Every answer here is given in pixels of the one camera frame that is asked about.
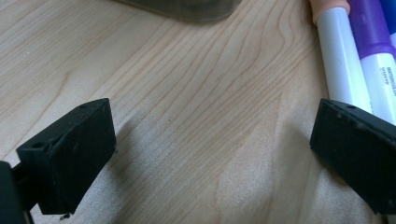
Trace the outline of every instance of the orange marker cap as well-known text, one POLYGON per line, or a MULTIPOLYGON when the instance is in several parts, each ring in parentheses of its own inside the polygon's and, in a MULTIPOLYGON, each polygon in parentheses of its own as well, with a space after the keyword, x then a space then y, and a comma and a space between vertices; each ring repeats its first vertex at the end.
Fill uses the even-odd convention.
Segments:
POLYGON ((332 7, 343 7, 349 14, 350 6, 347 0, 309 0, 311 2, 312 11, 314 13, 313 21, 317 24, 318 17, 332 7))

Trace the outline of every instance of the wood grain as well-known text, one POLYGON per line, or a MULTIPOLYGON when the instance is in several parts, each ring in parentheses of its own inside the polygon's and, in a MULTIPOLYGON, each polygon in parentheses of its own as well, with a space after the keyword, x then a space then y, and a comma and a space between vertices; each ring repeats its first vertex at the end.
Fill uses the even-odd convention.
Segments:
POLYGON ((0 158, 110 98, 118 153, 36 223, 381 223, 309 148, 327 97, 308 1, 190 23, 109 0, 0 0, 0 158))

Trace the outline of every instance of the black clamp jaw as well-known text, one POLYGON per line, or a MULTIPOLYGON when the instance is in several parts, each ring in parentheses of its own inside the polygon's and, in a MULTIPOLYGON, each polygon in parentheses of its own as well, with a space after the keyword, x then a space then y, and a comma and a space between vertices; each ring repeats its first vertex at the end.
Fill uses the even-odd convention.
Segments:
POLYGON ((396 214, 396 126, 322 99, 310 144, 375 213, 396 214))
POLYGON ((18 147, 17 166, 0 161, 0 223, 33 223, 36 203, 44 215, 74 214, 115 149, 109 100, 76 107, 18 147))

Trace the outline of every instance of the light wooden surface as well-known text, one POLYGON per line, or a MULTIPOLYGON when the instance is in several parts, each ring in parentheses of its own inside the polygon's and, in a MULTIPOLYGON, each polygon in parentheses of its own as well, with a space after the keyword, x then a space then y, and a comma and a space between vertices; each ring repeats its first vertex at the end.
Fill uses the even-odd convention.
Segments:
POLYGON ((90 100, 118 153, 69 219, 381 223, 309 147, 327 97, 306 0, 194 24, 109 0, 0 0, 0 159, 90 100))

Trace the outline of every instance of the marker cap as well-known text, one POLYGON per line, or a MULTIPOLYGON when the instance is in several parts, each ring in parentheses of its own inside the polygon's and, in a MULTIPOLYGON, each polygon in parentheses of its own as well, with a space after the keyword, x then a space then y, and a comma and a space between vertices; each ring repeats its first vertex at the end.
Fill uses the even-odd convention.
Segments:
POLYGON ((382 10, 384 10, 385 19, 387 20, 388 29, 391 34, 396 33, 396 1, 381 0, 382 10))
POLYGON ((314 24, 317 24, 318 17, 332 7, 343 7, 349 13, 350 7, 347 0, 309 0, 311 2, 314 24))
POLYGON ((348 0, 351 10, 350 25, 358 48, 359 57, 377 53, 396 56, 390 42, 389 31, 381 4, 378 0, 348 0))

